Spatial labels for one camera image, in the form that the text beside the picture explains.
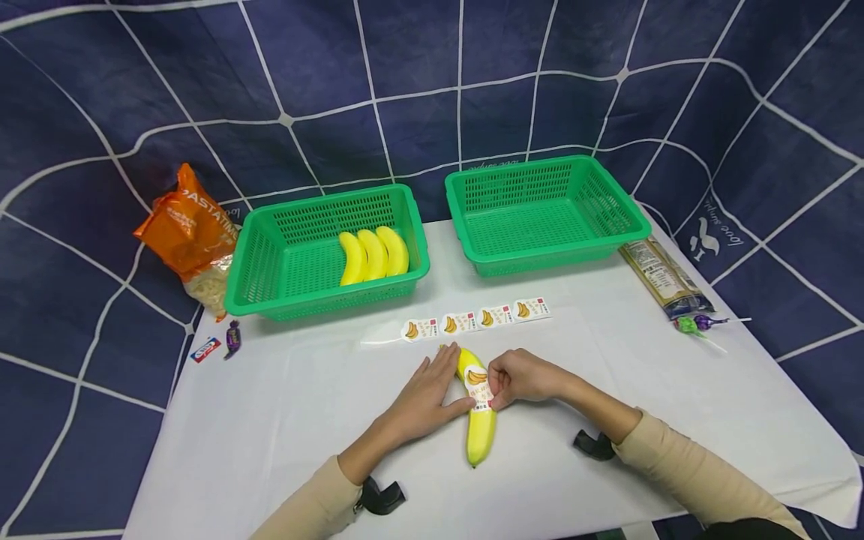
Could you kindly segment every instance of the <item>green basket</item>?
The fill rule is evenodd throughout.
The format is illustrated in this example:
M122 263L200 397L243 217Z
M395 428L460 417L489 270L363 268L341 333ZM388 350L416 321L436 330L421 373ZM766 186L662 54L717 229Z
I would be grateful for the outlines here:
M389 226L408 246L408 272L339 286L345 253L339 233ZM252 211L234 252L225 308L276 321L409 295L429 272L420 213L402 184L358 189Z
M597 160L569 156L452 173L456 235L481 276L608 257L651 225Z

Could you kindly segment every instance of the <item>beige sleeve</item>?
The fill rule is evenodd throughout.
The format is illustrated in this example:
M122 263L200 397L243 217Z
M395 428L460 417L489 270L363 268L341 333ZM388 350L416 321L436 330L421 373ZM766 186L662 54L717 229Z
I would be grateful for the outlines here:
M345 478L333 456L267 518L250 540L330 537L354 522L360 489Z
M642 411L642 420L615 453L657 482L708 526L763 518L810 537L791 512L741 471Z

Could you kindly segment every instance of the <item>person's left hand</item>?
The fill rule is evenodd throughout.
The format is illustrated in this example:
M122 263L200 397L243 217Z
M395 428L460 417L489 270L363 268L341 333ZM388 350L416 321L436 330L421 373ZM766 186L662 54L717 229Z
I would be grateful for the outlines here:
M461 349L455 343L438 350L434 360L423 359L396 401L378 418L397 446L419 439L464 415L476 404L473 397L443 405L447 387L456 373Z

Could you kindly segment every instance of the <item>hand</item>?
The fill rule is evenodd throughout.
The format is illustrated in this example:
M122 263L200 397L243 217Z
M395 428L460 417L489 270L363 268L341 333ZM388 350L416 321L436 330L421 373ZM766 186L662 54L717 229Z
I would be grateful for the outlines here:
M423 359L393 405L378 418L376 422L391 434L397 446L436 431L476 404L473 397L463 397L442 405L460 352L460 347L451 343L439 349L434 360Z
M517 399L543 401L560 397L565 381L575 375L524 349L507 351L489 363L492 408L502 410Z

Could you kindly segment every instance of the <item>white table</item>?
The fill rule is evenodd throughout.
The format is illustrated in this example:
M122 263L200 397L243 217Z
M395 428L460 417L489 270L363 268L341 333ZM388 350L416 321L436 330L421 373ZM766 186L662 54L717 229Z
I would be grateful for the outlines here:
M125 538L238 539L251 534L331 454L390 404L438 342L387 343L409 318L543 295L551 319L463 334L489 361L525 347L642 406L714 450L786 504L854 526L861 476L848 447L744 325L711 331L720 353L677 333L618 255L595 263L481 279L451 222L427 224L432 270L409 299L313 319L241 321L243 347L188 361L168 408ZM715 306L726 304L654 226ZM205 317L193 350L224 341ZM450 388L460 397L459 385ZM574 450L596 429L558 403L499 415L489 458L467 464L461 418L402 448L375 471L408 502L363 512L339 538L558 538L683 513L617 461Z

